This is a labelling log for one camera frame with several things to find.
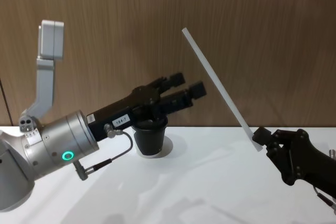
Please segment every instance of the green led ring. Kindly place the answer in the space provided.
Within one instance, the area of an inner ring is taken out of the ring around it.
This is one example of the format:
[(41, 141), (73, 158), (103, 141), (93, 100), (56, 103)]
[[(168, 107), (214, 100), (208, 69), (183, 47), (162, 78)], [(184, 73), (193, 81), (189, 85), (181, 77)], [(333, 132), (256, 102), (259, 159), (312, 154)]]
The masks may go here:
[(73, 152), (64, 152), (64, 153), (62, 154), (62, 158), (63, 158), (63, 160), (65, 160), (65, 161), (68, 161), (68, 160), (73, 159), (74, 156), (75, 156), (75, 155), (74, 155)]

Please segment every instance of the gray bracket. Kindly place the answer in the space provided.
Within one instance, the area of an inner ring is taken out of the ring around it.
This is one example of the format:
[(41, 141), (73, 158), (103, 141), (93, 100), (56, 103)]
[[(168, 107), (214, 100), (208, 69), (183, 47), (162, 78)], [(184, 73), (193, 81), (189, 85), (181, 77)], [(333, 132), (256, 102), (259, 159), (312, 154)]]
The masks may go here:
[(55, 60), (63, 60), (64, 23), (43, 20), (38, 27), (36, 100), (20, 117), (21, 132), (33, 131), (36, 120), (54, 103)]

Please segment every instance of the white rod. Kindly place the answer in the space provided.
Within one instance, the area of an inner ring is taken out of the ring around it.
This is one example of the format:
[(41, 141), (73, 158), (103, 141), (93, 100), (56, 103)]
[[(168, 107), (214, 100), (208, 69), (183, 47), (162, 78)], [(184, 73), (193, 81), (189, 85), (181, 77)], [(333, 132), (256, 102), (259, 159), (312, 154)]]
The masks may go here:
[(240, 123), (240, 125), (243, 127), (246, 135), (248, 136), (248, 138), (253, 143), (253, 146), (255, 147), (255, 149), (257, 151), (261, 151), (262, 150), (262, 146), (252, 140), (252, 137), (253, 137), (252, 130), (249, 128), (249, 126), (245, 122), (244, 118), (242, 117), (242, 115), (238, 111), (237, 106), (232, 101), (231, 97), (229, 96), (229, 94), (225, 90), (223, 84), (219, 80), (218, 76), (216, 75), (215, 71), (213, 70), (213, 68), (211, 67), (211, 65), (207, 61), (207, 59), (205, 58), (204, 54), (202, 53), (202, 51), (200, 50), (200, 48), (198, 47), (198, 45), (194, 41), (194, 39), (191, 36), (191, 34), (189, 33), (188, 29), (187, 28), (183, 28), (182, 29), (182, 33), (184, 34), (185, 38), (188, 40), (189, 44), (193, 48), (195, 54), (197, 55), (198, 59), (200, 60), (201, 64), (203, 65), (205, 71), (208, 73), (208, 75), (210, 76), (210, 78), (213, 81), (214, 85), (216, 86), (216, 88), (218, 89), (218, 91), (220, 92), (220, 94), (222, 95), (224, 101), (227, 103), (227, 105), (231, 109), (232, 113), (235, 115), (236, 119), (238, 120), (238, 122)]

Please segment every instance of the wood panel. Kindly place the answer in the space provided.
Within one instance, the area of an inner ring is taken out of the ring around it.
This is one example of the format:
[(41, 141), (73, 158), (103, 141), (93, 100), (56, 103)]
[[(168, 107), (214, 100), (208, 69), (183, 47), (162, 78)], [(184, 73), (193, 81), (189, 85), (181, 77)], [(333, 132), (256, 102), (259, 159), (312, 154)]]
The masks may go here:
[(49, 122), (182, 71), (208, 95), (171, 125), (237, 125), (187, 27), (250, 125), (336, 125), (336, 0), (0, 0), (0, 77), (14, 122), (35, 97), (37, 27), (65, 22)]
[(5, 99), (0, 89), (0, 126), (10, 126), (8, 112), (6, 109)]

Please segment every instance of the table surface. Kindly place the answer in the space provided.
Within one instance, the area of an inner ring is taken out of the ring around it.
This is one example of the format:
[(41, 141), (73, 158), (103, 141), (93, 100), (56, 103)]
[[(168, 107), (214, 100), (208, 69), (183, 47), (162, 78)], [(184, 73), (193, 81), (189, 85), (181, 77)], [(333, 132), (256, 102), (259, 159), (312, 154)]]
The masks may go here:
[[(16, 127), (0, 130), (18, 134)], [(305, 130), (324, 153), (336, 148), (336, 128)], [(99, 145), (84, 167), (119, 154), (129, 141), (118, 136)], [(28, 201), (0, 213), (0, 223), (336, 223), (311, 185), (284, 184), (265, 153), (239, 127), (168, 127), (161, 157), (143, 158), (133, 148), (84, 182), (68, 165), (36, 181)]]

